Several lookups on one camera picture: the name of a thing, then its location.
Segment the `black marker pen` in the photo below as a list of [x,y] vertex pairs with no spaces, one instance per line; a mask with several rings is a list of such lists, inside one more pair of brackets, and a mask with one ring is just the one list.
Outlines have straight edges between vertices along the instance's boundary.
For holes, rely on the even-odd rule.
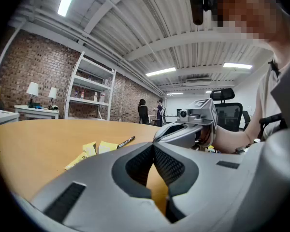
[[120,143],[118,146],[117,146],[117,149],[119,148],[122,148],[123,146],[127,145],[128,143],[130,143],[131,141],[133,141],[135,139],[135,136],[125,140],[124,142]]

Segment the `white shade table lamp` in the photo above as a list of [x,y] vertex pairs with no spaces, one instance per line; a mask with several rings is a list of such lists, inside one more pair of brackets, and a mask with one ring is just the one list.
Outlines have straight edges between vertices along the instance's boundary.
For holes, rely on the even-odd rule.
[[26,93],[30,95],[30,101],[29,101],[28,107],[29,108],[34,108],[34,106],[33,106],[33,97],[39,95],[39,84],[35,83],[35,82],[31,82],[29,84],[29,87],[28,87]]
[[57,89],[51,87],[48,97],[50,98],[51,104],[48,106],[49,110],[53,110],[53,99],[57,98]]

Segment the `black mesh office chair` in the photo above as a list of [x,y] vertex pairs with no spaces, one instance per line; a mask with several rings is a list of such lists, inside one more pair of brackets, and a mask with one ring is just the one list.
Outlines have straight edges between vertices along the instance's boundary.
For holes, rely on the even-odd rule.
[[232,88],[210,91],[210,98],[220,103],[215,104],[218,122],[217,124],[233,132],[245,131],[251,118],[248,111],[243,110],[243,106],[238,102],[226,103],[226,100],[235,98]]

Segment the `person's white shirt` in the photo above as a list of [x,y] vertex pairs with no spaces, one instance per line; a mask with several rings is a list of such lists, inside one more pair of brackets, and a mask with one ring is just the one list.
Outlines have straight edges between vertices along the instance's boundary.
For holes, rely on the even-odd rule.
[[[263,75],[260,80],[258,91],[261,101],[262,118],[274,116],[281,113],[276,101],[271,95],[271,91],[279,83],[280,77],[284,74],[286,66],[278,70],[279,75],[277,76],[275,71],[270,67],[268,71]],[[262,134],[262,140],[266,140],[269,136],[280,129],[281,121],[275,121],[269,123]]]

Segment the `yellow snack packet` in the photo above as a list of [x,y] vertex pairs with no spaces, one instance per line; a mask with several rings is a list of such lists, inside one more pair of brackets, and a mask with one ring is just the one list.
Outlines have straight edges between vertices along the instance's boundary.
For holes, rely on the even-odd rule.
[[74,167],[76,164],[78,164],[82,160],[86,159],[87,157],[88,157],[87,153],[85,151],[83,151],[79,156],[77,156],[76,159],[74,159],[67,166],[65,166],[64,170],[69,170],[70,168]]

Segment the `small white table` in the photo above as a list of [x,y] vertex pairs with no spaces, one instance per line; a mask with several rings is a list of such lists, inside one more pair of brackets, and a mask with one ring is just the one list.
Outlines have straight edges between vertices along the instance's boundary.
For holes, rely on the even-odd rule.
[[24,114],[28,118],[38,118],[38,119],[58,119],[58,110],[48,110],[48,109],[37,109],[29,108],[27,105],[15,105],[15,112]]

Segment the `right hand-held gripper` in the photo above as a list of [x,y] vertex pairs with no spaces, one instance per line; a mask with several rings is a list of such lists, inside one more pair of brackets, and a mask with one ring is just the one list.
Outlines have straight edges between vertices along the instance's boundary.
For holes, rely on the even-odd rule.
[[212,98],[195,100],[179,113],[179,121],[168,123],[156,132],[154,143],[168,143],[184,148],[195,146],[202,125],[213,125],[217,129],[218,115]]

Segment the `white metal shelf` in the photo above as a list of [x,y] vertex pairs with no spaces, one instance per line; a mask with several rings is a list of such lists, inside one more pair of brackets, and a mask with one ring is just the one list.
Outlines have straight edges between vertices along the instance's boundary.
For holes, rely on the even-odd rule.
[[[82,51],[70,76],[66,91],[63,118],[76,118],[69,114],[70,103],[85,104],[97,107],[96,120],[109,120],[111,104],[116,78],[116,70],[104,67],[86,56]],[[85,90],[84,99],[81,99],[81,91]],[[97,102],[94,101],[94,94],[97,92]],[[99,102],[100,93],[105,93],[104,103]]]

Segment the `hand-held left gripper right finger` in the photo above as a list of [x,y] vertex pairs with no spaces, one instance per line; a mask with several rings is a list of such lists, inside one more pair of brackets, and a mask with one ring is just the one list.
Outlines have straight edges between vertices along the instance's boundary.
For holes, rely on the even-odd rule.
[[246,154],[215,154],[154,143],[154,163],[168,187],[166,224],[152,232],[247,232]]

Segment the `white cabinet desk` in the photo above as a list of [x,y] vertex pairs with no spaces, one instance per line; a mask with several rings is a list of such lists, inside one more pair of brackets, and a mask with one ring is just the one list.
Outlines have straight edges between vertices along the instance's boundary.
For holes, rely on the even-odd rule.
[[0,110],[0,125],[19,121],[19,113]]

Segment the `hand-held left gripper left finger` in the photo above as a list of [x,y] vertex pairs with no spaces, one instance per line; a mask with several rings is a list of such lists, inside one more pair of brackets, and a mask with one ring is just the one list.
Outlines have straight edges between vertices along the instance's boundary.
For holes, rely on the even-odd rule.
[[88,157],[46,184],[32,205],[55,232],[157,232],[170,225],[146,187],[153,144]]

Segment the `person's right forearm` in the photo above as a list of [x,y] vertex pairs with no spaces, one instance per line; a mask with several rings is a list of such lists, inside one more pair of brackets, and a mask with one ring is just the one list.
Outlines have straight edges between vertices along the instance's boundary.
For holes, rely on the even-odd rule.
[[212,143],[214,149],[222,153],[233,153],[236,148],[251,144],[257,138],[258,128],[248,126],[245,131],[233,132],[217,126],[215,140]]

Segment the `round wooden table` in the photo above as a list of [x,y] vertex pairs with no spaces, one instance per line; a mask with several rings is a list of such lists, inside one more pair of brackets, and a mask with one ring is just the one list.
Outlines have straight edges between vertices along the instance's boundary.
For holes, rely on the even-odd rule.
[[8,188],[26,200],[62,174],[64,167],[95,142],[150,142],[158,127],[85,119],[24,120],[0,125],[0,173]]

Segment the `person's right hand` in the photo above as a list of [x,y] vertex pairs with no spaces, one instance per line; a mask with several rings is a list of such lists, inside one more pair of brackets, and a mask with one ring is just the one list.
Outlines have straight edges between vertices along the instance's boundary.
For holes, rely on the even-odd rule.
[[211,138],[211,129],[210,128],[203,129],[198,139],[198,144],[202,146],[210,145],[211,143],[210,138]]

